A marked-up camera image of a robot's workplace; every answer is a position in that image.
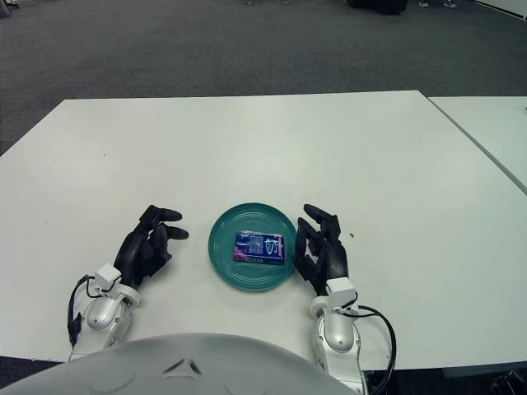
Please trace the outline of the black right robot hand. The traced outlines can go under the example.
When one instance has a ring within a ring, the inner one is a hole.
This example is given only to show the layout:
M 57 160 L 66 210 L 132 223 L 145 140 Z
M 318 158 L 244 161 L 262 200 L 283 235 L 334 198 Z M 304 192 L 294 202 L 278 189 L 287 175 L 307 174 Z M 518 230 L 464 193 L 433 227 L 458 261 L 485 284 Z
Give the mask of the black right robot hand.
M 319 225 L 319 230 L 304 218 L 298 218 L 295 266 L 317 296 L 326 296 L 327 280 L 348 277 L 347 255 L 339 240 L 338 217 L 310 204 L 305 204 L 303 209 Z

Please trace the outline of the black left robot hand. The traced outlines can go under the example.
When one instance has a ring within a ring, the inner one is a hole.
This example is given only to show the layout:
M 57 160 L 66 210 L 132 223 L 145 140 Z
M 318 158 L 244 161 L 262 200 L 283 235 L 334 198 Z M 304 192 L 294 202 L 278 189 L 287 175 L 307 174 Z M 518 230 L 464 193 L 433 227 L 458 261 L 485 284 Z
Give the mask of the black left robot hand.
M 121 273 L 121 283 L 137 290 L 145 277 L 152 277 L 171 259 L 168 241 L 189 237 L 186 230 L 169 226 L 180 221 L 182 214 L 150 205 L 140 216 L 137 226 L 124 239 L 114 261 Z

